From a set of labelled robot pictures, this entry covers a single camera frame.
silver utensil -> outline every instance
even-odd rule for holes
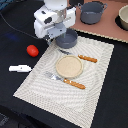
[[[70,52],[67,52],[67,51],[63,51],[63,50],[60,50],[60,49],[58,49],[58,50],[59,50],[60,52],[64,53],[64,54],[66,54],[66,55],[75,55],[75,54],[70,53]],[[78,55],[78,57],[79,57],[80,59],[87,60],[87,61],[91,61],[91,62],[94,62],[94,63],[97,62],[97,59],[95,59],[95,58],[91,58],[91,57],[87,57],[87,56],[83,56],[83,55]]]
[[[84,85],[79,84],[79,83],[76,83],[76,82],[71,81],[71,80],[68,80],[68,79],[65,79],[65,78],[60,78],[60,77],[56,76],[56,75],[53,74],[53,73],[45,72],[44,75],[45,75],[46,77],[52,79],[52,80],[61,80],[61,81],[63,81],[64,83],[70,84],[70,85],[75,86],[75,87],[77,87],[77,88],[85,89],[85,86],[84,86]]]

pot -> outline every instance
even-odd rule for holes
[[[86,24],[95,24],[99,22],[107,6],[107,3],[101,4],[99,2],[88,2],[84,5],[79,3],[78,7],[81,10],[81,21]]]

butter knife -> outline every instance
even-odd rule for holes
[[[70,53],[70,52],[67,52],[67,51],[63,51],[63,50],[61,50],[61,49],[58,49],[60,52],[62,52],[62,53],[64,53],[64,54],[66,54],[66,55],[75,55],[75,54],[73,54],[73,53]],[[78,55],[78,57],[80,58],[80,59],[83,59],[83,60],[87,60],[87,61],[91,61],[91,62],[94,62],[94,63],[96,63],[97,62],[97,59],[95,59],[95,58],[91,58],[91,57],[87,57],[87,56],[83,56],[83,55]]]

wooden plate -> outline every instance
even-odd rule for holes
[[[83,63],[76,56],[66,55],[57,61],[56,71],[63,78],[74,78],[82,73]]]

wooden handle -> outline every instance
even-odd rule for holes
[[[82,55],[78,55],[78,57],[80,59],[88,60],[88,61],[91,61],[91,62],[94,62],[94,63],[97,62],[97,59],[94,59],[94,58],[90,58],[90,57],[86,57],[86,56],[82,56]]]
[[[74,81],[71,81],[71,80],[68,80],[68,79],[64,79],[64,82],[67,83],[67,84],[70,84],[72,86],[75,86],[77,88],[80,88],[80,89],[85,89],[85,86],[82,85],[82,84],[79,84],[79,83],[76,83]]]

